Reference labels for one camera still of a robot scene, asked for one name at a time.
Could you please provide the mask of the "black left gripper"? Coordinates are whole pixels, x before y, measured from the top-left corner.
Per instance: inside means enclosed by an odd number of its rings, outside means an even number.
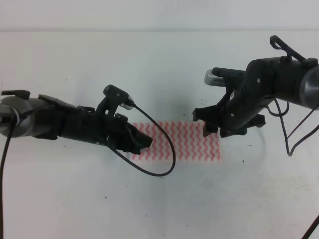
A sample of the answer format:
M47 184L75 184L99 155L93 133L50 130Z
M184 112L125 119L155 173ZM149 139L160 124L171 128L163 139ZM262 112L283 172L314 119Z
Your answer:
M62 138L98 143L132 154L141 154L143 147L150 147L153 142L150 136L129 126L126 119L98 114L92 109L59 110L58 119L58 136Z

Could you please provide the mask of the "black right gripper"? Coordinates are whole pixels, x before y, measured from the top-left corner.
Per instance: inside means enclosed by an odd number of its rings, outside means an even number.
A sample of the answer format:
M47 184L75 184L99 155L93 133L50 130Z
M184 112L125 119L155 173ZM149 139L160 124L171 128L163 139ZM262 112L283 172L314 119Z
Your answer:
M203 136L218 133L218 127L209 122L218 122L221 137L245 135L248 128L263 127L265 116L259 112L265 107L266 91L260 87L234 90L226 88L226 94L217 104L204 108L195 108L192 120L205 122Z

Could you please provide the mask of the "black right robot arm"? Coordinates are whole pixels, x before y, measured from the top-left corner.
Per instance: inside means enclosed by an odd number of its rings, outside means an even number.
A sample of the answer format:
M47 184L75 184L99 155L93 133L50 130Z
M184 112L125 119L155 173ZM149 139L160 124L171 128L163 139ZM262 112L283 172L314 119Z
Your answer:
M286 55L253 60L246 70L215 67L206 72L205 83L225 87L226 93L216 105L193 110L193 121L204 122L204 136L245 135L251 127L264 126L260 111L277 99L318 110L318 59L303 57L276 35L270 45Z

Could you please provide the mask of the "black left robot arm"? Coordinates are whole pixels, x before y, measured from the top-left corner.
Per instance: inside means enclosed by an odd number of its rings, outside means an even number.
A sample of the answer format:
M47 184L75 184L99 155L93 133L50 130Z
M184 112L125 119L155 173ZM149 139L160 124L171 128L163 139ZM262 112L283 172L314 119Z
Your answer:
M2 97L0 132L4 136L8 136L11 123L16 119L13 137L48 140L61 137L133 154L140 154L153 141L121 114L76 107L46 95L30 98L30 92L25 90L3 91Z

